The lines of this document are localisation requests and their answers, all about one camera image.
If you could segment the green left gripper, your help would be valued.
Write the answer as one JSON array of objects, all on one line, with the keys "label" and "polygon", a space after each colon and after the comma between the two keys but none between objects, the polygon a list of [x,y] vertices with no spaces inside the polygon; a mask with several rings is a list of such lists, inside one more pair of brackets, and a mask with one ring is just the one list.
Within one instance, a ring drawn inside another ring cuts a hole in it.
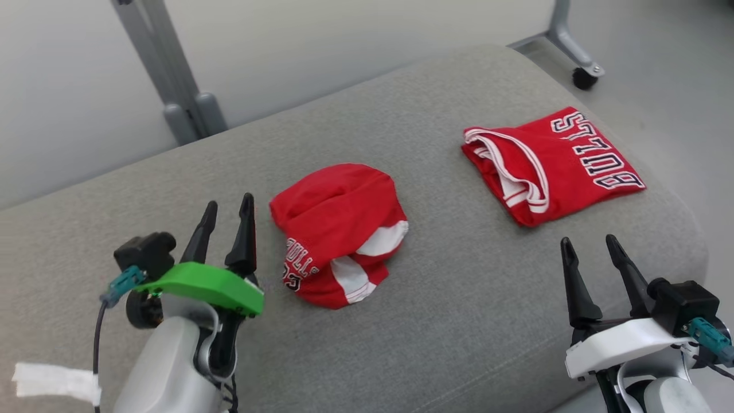
[{"label": "green left gripper", "polygon": [[225,257],[228,270],[207,265],[210,236],[215,230],[217,201],[210,201],[176,264],[157,280],[136,286],[136,292],[172,294],[254,317],[264,310],[264,292],[249,277],[257,269],[255,200],[244,194],[239,227],[231,251]]}]

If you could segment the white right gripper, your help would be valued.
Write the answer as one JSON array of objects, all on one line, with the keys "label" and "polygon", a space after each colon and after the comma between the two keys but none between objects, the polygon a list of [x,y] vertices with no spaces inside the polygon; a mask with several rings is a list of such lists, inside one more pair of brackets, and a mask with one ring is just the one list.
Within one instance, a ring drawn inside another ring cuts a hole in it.
[{"label": "white right gripper", "polygon": [[[624,322],[572,345],[565,358],[569,378],[577,379],[615,366],[620,367],[622,378],[689,378],[688,371],[696,363],[693,358],[697,354],[695,340],[674,337],[658,322],[645,318],[651,317],[654,306],[647,294],[647,281],[612,233],[606,235],[606,245],[626,288],[631,303],[630,316],[638,320]],[[574,328],[586,328],[602,319],[602,311],[585,287],[579,271],[579,257],[570,238],[561,239],[560,250],[569,324]]]}]

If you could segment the red Bulls shorts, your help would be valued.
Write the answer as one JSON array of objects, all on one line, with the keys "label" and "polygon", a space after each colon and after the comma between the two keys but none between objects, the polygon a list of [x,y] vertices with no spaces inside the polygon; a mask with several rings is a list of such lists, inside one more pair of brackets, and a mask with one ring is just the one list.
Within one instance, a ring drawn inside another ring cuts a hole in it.
[{"label": "red Bulls shorts", "polygon": [[393,178],[357,163],[305,176],[275,196],[270,211],[286,239],[283,284],[332,310],[375,291],[409,232]]}]

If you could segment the red Bulls jersey shirt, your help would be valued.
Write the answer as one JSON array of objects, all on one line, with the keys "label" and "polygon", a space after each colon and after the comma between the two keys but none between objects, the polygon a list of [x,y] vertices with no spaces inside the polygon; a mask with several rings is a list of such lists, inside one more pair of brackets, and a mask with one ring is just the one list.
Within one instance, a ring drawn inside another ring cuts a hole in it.
[{"label": "red Bulls jersey shirt", "polygon": [[521,227],[646,189],[631,163],[573,107],[516,127],[467,128],[462,151]]}]

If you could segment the grey fabric sofa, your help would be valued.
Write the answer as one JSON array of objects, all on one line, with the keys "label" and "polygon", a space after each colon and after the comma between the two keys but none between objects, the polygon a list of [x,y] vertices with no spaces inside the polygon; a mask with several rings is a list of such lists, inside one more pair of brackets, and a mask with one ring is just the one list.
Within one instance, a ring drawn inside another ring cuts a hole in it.
[{"label": "grey fabric sofa", "polygon": [[[621,149],[647,190],[521,228],[462,154],[463,130],[518,126],[569,106]],[[282,284],[286,239],[268,202],[346,162],[392,176],[409,232],[372,296],[322,309]],[[707,272],[690,209],[610,128],[523,55],[476,46],[0,210],[0,413],[92,413],[71,398],[16,397],[15,364],[90,368],[99,294],[119,272],[113,251],[160,231],[184,245],[215,200],[209,261],[220,264],[246,192],[265,292],[264,313],[238,341],[249,413],[547,411],[585,387],[564,366],[572,330],[562,237],[606,317],[630,309],[608,233],[648,279],[702,282]]]}]

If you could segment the grey stand leg with caster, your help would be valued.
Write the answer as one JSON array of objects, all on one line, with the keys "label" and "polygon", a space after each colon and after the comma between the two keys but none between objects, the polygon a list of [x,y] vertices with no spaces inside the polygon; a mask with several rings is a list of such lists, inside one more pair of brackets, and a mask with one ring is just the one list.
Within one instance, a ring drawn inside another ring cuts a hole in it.
[{"label": "grey stand leg with caster", "polygon": [[599,78],[605,75],[605,71],[587,50],[572,37],[568,23],[571,0],[552,0],[552,2],[553,8],[550,14],[549,27],[537,34],[512,42],[507,47],[519,49],[542,38],[548,40],[577,65],[572,71],[572,84],[581,91],[590,91],[597,84]]}]

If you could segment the grey metal stand post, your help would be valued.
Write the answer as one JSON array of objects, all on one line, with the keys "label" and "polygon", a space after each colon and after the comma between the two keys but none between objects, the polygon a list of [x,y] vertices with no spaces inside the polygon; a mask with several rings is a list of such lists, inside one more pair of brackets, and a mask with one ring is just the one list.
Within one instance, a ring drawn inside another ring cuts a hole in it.
[{"label": "grey metal stand post", "polygon": [[158,96],[179,145],[229,129],[217,97],[195,81],[165,0],[110,0]]}]

